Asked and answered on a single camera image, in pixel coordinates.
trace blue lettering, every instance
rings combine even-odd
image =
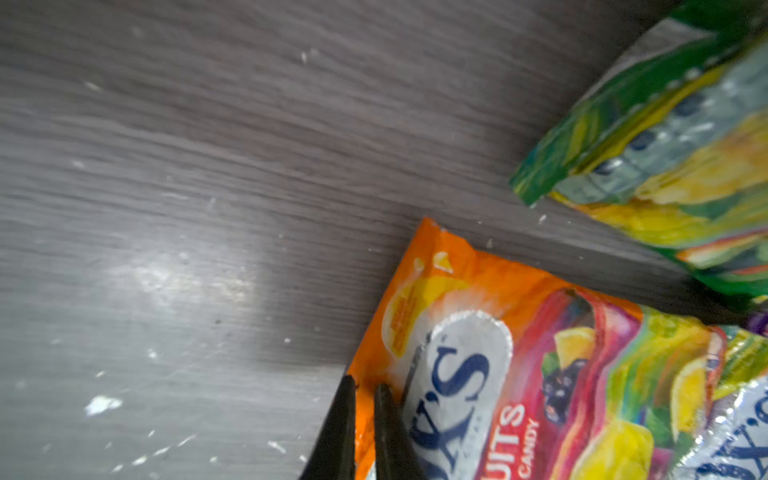
[[[421,457],[418,457],[416,460],[419,462],[419,465],[421,465],[424,474],[429,480],[450,480],[448,474],[445,473],[445,470],[434,463],[427,462]]]
[[[743,436],[744,439],[746,440],[746,443],[748,443],[750,446],[749,447],[733,446],[733,443],[737,440],[739,436]],[[750,434],[746,432],[745,425],[742,425],[738,429],[736,429],[736,431],[733,433],[733,436],[728,440],[726,440],[725,443],[723,443],[723,446],[720,447],[720,449],[717,450],[717,452],[715,452],[713,456],[754,460],[755,465],[757,467],[757,471],[760,473],[760,478],[762,478],[768,472],[768,468],[764,467],[763,462],[761,461],[762,458],[768,457],[768,447],[758,447],[757,445],[755,445],[755,442],[752,441],[752,437],[750,437]]]
[[[467,396],[466,398],[467,402],[474,402],[478,399],[478,395],[485,386],[485,380],[488,379],[488,371],[491,368],[490,364],[488,363],[488,359],[479,353],[468,357],[466,360],[464,360],[458,370],[456,370],[456,373],[454,373],[450,379],[443,382],[438,375],[438,368],[440,367],[440,362],[442,359],[449,354],[455,355],[456,349],[447,346],[438,347],[437,360],[435,361],[435,366],[432,367],[432,384],[441,395],[454,396],[464,388],[473,374],[480,372],[483,375],[480,388],[478,388],[477,392]]]
[[[756,480],[755,475],[746,468],[728,464],[705,463],[696,469],[696,477],[694,480],[699,480],[699,478],[702,478],[705,475],[738,478],[739,480]]]
[[[472,413],[475,412],[475,409],[472,408],[469,411],[469,415],[466,416],[465,419],[463,419],[458,424],[454,425],[450,429],[448,429],[445,432],[441,432],[437,425],[432,421],[432,417],[429,416],[429,412],[427,412],[424,400],[419,400],[419,406],[416,408],[416,415],[413,417],[413,420],[411,421],[411,429],[409,431],[409,436],[411,437],[411,440],[415,442],[418,446],[427,449],[427,450],[440,450],[443,455],[448,459],[448,462],[451,464],[451,472],[453,472],[453,468],[456,464],[456,456],[448,451],[448,444],[454,440],[458,439],[459,444],[461,445],[461,442],[464,440],[464,435],[467,434],[467,429],[469,427],[469,420],[472,418]],[[427,423],[429,424],[429,428],[432,429],[431,432],[423,432],[419,429],[419,417],[421,415],[424,415],[424,418],[426,419]]]
[[[768,396],[763,397],[755,403],[755,416],[760,419],[762,423],[768,423],[768,413],[763,410],[763,404],[768,402]]]

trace white oval label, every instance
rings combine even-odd
[[[454,313],[432,330],[402,410],[427,478],[475,477],[511,358],[509,329],[485,312]]]

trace gray wooden surface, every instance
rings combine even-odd
[[[720,319],[660,257],[506,186],[663,9],[3,2],[0,477],[295,478],[424,215]],[[124,404],[86,418],[98,395]]]

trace plastic wrapper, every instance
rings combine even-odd
[[[683,3],[657,26],[657,39],[677,44],[659,52],[641,39],[655,50],[633,50],[579,101],[513,189],[528,204],[550,194],[653,247],[736,310],[768,300],[765,11]]]
[[[427,219],[349,367],[356,478],[376,477],[383,382],[430,479],[762,478],[766,369],[762,336],[581,288]]]

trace blackberry illustration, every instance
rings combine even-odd
[[[576,378],[586,364],[586,359],[576,359],[565,370],[555,369],[541,383],[544,414],[547,420],[555,425],[562,425],[568,419],[568,407],[576,386]]]

